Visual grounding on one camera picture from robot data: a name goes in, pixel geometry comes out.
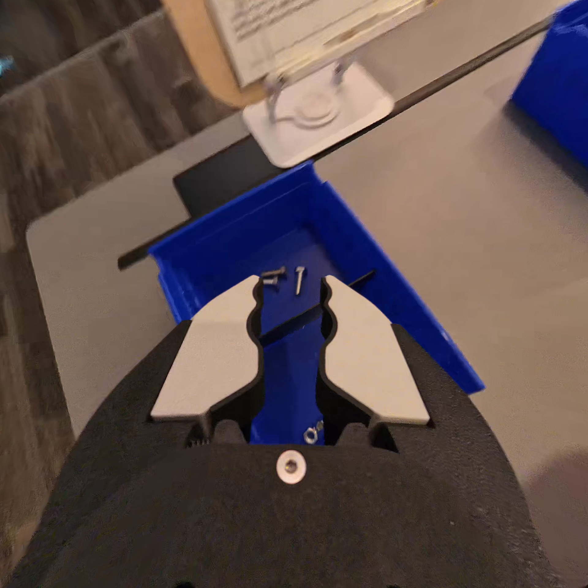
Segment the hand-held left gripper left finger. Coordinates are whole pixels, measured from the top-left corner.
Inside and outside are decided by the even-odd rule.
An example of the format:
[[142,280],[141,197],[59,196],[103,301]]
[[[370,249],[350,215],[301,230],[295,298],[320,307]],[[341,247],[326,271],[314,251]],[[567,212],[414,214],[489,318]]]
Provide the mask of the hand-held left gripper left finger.
[[193,316],[151,408],[152,421],[192,423],[204,439],[232,421],[250,441],[265,402],[262,309],[263,281],[251,275]]

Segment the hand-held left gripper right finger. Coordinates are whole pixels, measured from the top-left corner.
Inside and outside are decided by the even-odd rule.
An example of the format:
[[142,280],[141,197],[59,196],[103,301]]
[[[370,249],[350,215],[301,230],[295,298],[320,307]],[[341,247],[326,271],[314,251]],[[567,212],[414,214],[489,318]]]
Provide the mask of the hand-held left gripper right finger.
[[325,443],[335,445],[350,424],[364,426],[370,441],[388,425],[429,426],[390,319],[333,275],[321,279],[320,308],[317,407]]

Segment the blue plastic bin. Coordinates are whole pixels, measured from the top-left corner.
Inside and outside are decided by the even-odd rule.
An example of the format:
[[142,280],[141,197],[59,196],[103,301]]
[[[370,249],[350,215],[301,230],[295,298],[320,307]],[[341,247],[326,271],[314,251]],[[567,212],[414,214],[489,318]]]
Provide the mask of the blue plastic bin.
[[[149,253],[177,323],[245,278],[286,266],[286,284],[265,288],[262,334],[318,304],[323,276],[348,284],[376,269],[358,292],[401,325],[462,391],[485,387],[413,286],[310,162],[188,224]],[[306,268],[300,296],[297,266]]]
[[511,101],[587,167],[587,1],[556,12]]

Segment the thin dark strip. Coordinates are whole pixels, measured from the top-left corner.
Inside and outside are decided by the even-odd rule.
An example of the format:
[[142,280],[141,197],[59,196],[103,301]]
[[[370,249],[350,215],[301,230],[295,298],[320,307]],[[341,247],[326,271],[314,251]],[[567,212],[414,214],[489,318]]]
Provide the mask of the thin dark strip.
[[[358,277],[354,281],[349,282],[347,286],[350,287],[352,290],[357,290],[358,288],[361,288],[364,285],[364,283],[371,280],[375,275],[376,269],[372,269],[368,273]],[[261,346],[263,348],[269,347],[270,345],[280,341],[289,334],[292,334],[297,330],[310,324],[312,321],[321,317],[321,315],[322,307],[320,304],[316,304],[306,309],[304,312],[288,319],[287,321],[274,327],[267,333],[262,334],[259,339]]]

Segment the black desk mat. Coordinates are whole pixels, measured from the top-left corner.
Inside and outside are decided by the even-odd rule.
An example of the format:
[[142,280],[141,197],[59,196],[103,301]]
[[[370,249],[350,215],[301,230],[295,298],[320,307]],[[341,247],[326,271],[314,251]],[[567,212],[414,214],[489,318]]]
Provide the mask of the black desk mat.
[[226,147],[178,173],[173,186],[190,218],[197,219],[282,174],[254,137]]

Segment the white stand base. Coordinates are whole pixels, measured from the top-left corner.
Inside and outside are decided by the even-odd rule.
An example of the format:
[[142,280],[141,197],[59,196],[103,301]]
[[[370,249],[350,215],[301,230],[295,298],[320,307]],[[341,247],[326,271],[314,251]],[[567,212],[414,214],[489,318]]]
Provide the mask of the white stand base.
[[269,161],[287,169],[392,113],[394,100],[358,63],[339,62],[243,110]]

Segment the white instruction sheet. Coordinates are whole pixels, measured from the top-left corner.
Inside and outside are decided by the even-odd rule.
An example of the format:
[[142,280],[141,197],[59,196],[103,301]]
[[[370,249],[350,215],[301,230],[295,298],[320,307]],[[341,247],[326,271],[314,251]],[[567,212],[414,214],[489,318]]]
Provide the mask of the white instruction sheet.
[[422,14],[430,1],[206,1],[240,88],[327,64]]

